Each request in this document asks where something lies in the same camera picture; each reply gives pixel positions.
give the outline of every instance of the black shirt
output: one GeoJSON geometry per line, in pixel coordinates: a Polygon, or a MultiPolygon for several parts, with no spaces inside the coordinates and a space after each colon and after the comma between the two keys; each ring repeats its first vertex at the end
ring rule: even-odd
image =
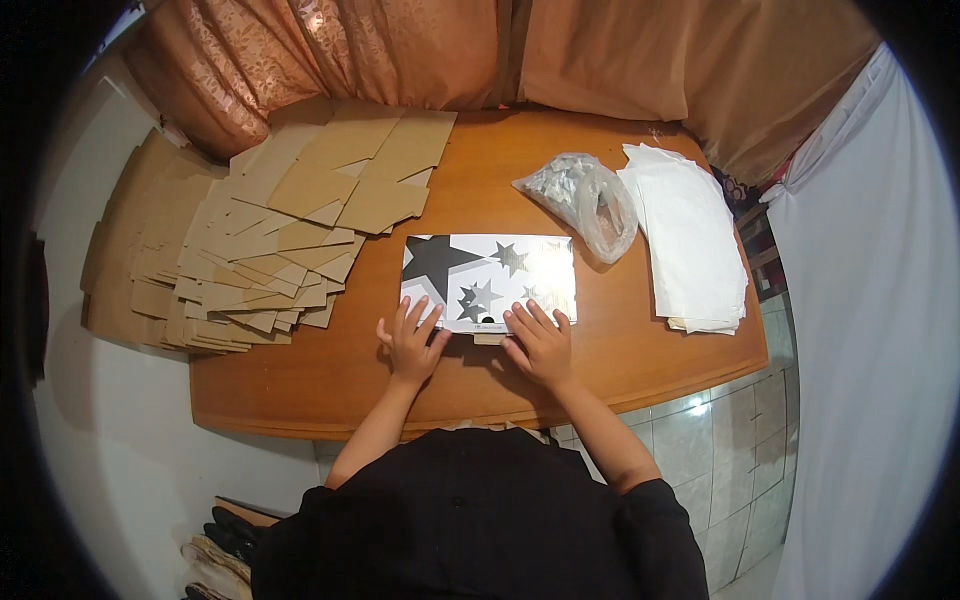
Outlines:
{"type": "Polygon", "coordinates": [[[252,565],[273,598],[707,598],[662,480],[623,496],[521,429],[435,430],[303,495],[252,565]]]}

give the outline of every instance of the peach curtain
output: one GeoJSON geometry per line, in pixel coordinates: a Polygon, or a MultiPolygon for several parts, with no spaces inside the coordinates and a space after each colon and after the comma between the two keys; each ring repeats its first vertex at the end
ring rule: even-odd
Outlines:
{"type": "Polygon", "coordinates": [[[847,0],[534,0],[519,96],[683,120],[710,164],[758,184],[824,120],[878,44],[847,0]]]}
{"type": "Polygon", "coordinates": [[[226,159],[266,137],[268,112],[318,93],[480,108],[496,25],[495,0],[167,0],[124,60],[166,118],[226,159]]]}
{"type": "Polygon", "coordinates": [[[682,120],[711,164],[757,184],[878,43],[849,0],[167,0],[125,59],[218,158],[318,93],[458,110],[527,100],[682,120]]]}

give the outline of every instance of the clear plastic bag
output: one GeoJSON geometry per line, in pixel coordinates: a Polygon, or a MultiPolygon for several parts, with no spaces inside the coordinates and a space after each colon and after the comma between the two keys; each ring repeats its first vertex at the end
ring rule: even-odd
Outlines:
{"type": "Polygon", "coordinates": [[[556,155],[513,186],[574,227],[606,263],[616,262],[634,243],[634,201],[616,173],[596,156],[556,155]]]}

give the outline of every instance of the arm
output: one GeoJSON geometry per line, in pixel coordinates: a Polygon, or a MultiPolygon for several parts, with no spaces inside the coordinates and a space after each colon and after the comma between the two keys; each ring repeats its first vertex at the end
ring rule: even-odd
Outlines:
{"type": "Polygon", "coordinates": [[[536,302],[527,301],[530,312],[519,302],[504,319],[526,347],[511,338],[502,346],[520,369],[550,390],[570,416],[593,463],[607,483],[624,494],[638,484],[660,478],[660,470],[643,442],[610,408],[577,379],[570,368],[570,321],[553,312],[557,328],[536,302]]]}
{"type": "Polygon", "coordinates": [[[433,344],[426,344],[444,309],[440,304],[434,306],[417,328],[417,320],[423,313],[426,301],[427,297],[424,296],[407,315],[410,298],[403,299],[394,316],[393,335],[384,330],[383,319],[377,323],[376,336],[391,357],[394,372],[383,397],[373,406],[333,462],[324,483],[326,487],[336,490],[358,470],[399,443],[403,422],[407,419],[414,398],[423,382],[437,369],[440,355],[452,335],[444,329],[434,338],[433,344]]]}

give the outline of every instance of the curtain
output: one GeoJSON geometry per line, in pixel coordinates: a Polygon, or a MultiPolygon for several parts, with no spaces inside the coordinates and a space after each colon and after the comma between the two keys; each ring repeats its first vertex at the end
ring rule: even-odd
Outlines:
{"type": "Polygon", "coordinates": [[[621,119],[683,120],[710,164],[758,185],[878,43],[847,0],[535,0],[519,94],[621,119]]]}
{"type": "Polygon", "coordinates": [[[453,110],[527,100],[683,120],[711,164],[755,185],[877,44],[848,0],[167,0],[125,60],[217,158],[318,93],[453,110]]]}
{"type": "Polygon", "coordinates": [[[494,0],[167,0],[124,51],[134,79],[198,148],[226,159],[275,108],[323,94],[480,108],[497,69],[494,0]]]}
{"type": "Polygon", "coordinates": [[[801,389],[773,597],[872,597],[938,483],[960,395],[960,215],[886,46],[764,199],[801,389]]]}

